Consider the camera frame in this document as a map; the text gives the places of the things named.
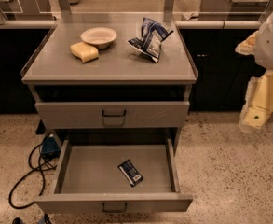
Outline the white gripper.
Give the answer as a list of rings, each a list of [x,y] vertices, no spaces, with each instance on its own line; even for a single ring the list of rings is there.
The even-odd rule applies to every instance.
[[[244,133],[260,130],[273,113],[273,70],[266,70],[252,84],[252,97],[239,115],[239,129]]]

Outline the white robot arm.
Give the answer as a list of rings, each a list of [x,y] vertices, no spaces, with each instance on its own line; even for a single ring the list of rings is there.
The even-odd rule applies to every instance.
[[[239,115],[239,128],[244,133],[260,130],[273,113],[273,12],[260,28],[239,43],[235,52],[253,55],[255,63],[266,69],[260,77],[248,82],[245,104]]]

